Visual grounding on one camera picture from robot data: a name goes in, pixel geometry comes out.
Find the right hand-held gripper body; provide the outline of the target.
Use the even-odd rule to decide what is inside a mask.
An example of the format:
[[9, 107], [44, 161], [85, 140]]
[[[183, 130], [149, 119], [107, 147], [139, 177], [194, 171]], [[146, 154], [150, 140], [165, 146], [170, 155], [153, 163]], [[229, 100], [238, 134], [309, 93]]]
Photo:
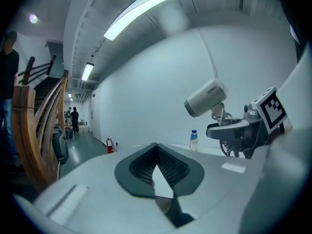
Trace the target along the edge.
[[275, 129], [285, 133], [283, 122], [287, 118], [285, 109], [277, 98], [277, 88], [265, 90], [251, 103], [244, 106], [244, 115], [247, 122], [243, 139], [221, 139], [220, 148], [225, 156], [239, 157], [242, 152], [245, 158], [251, 158], [255, 149], [269, 142], [270, 134]]

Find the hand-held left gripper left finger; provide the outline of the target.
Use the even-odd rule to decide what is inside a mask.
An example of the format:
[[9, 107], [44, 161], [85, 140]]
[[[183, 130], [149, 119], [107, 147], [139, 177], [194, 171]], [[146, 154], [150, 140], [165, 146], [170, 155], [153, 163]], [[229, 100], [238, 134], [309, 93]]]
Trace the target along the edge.
[[115, 179], [130, 195], [154, 197], [153, 172], [157, 165], [154, 142], [122, 159], [115, 167]]

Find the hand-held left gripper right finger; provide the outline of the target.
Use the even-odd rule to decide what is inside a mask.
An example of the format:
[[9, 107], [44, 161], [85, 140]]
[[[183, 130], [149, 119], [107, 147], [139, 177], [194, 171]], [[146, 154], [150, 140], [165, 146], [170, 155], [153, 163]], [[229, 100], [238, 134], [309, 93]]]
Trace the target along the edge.
[[174, 196], [191, 195], [204, 179], [203, 166], [196, 160], [166, 147], [157, 145], [157, 165]]

